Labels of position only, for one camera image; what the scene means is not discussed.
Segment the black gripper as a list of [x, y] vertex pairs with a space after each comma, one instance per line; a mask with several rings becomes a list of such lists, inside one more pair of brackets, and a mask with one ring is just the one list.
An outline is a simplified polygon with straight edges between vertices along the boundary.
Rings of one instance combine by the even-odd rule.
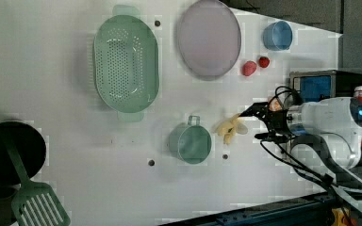
[[257, 117], [264, 121], [268, 133], [255, 134], [256, 139], [275, 144], [287, 143], [290, 140], [286, 110], [271, 111], [269, 103], [253, 103], [240, 113], [239, 117]]

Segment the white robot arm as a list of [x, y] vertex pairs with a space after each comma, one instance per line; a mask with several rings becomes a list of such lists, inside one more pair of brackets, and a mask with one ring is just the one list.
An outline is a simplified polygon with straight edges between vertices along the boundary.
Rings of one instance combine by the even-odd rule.
[[352, 173], [362, 158], [362, 103], [353, 97], [292, 105], [271, 111], [254, 103], [240, 114], [256, 117], [268, 129], [262, 144], [288, 144], [288, 164], [303, 178], [362, 213], [362, 179]]

